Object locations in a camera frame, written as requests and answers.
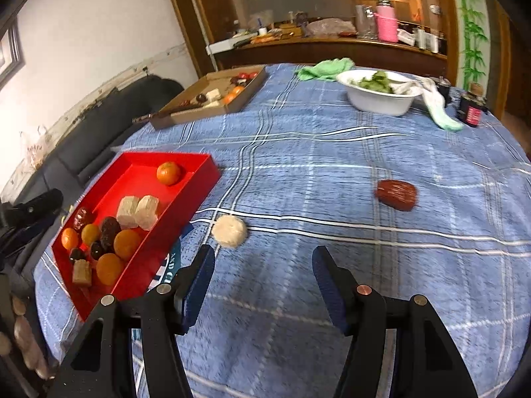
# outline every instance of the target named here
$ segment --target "white ball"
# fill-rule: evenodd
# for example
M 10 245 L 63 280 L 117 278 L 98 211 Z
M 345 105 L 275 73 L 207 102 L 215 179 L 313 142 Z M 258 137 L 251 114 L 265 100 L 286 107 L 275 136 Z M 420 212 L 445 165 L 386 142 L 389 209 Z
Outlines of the white ball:
M 234 215 L 222 215 L 216 220 L 212 235 L 221 247 L 236 248 L 245 241 L 247 227 Z

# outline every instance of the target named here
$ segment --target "white bowl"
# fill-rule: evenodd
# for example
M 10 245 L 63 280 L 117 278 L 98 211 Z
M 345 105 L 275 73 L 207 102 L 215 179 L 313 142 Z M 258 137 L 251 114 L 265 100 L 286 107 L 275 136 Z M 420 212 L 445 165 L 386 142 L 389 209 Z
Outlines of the white bowl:
M 350 81 L 359 82 L 363 78 L 370 79 L 377 70 L 356 69 L 344 71 L 337 75 L 337 81 L 347 87 L 347 94 L 352 106 L 360 111 L 382 113 L 385 115 L 404 115 L 411 107 L 413 99 L 421 95 L 420 89 L 415 89 L 415 94 L 387 94 L 366 90 L 352 85 Z M 386 71 L 391 81 L 408 82 L 411 79 L 394 71 Z

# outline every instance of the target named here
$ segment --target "picture frame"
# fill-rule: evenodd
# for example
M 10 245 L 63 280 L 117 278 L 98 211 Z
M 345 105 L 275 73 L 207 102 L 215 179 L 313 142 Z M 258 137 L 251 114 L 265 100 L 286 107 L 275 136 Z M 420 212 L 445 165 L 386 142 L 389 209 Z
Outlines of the picture frame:
M 22 66 L 17 21 L 0 38 L 0 90 Z

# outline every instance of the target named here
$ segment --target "green vegetable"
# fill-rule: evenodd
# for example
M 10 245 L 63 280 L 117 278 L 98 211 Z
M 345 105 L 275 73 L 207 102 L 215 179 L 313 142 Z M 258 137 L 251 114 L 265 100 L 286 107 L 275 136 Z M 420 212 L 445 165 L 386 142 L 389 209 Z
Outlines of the green vegetable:
M 394 94 L 392 88 L 389 86 L 389 78 L 384 71 L 377 71 L 372 75 L 371 79 L 363 78 L 361 81 L 351 81 L 353 85 L 356 85 L 366 90 L 376 91 L 378 93 Z

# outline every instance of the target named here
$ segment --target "red label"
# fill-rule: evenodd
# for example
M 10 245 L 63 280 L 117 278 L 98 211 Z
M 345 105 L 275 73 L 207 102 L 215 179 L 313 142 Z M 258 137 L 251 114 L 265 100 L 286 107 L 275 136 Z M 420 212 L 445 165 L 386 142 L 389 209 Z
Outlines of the red label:
M 466 122 L 477 126 L 480 123 L 481 119 L 481 110 L 476 109 L 475 107 L 469 106 L 468 113 L 466 115 Z

